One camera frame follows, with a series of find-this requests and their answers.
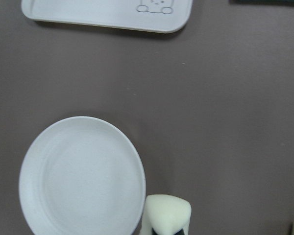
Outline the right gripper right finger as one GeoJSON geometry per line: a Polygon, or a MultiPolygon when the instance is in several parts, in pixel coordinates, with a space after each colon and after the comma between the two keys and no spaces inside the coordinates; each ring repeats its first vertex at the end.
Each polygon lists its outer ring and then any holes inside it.
{"type": "Polygon", "coordinates": [[[181,229],[178,232],[176,232],[174,235],[185,235],[184,230],[181,229]]]}

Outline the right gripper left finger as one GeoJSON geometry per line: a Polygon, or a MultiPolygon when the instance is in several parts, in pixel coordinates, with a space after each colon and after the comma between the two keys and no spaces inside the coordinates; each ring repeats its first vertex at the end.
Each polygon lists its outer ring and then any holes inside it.
{"type": "Polygon", "coordinates": [[[152,235],[158,235],[158,233],[153,228],[151,229],[151,231],[152,231],[152,235]]]}

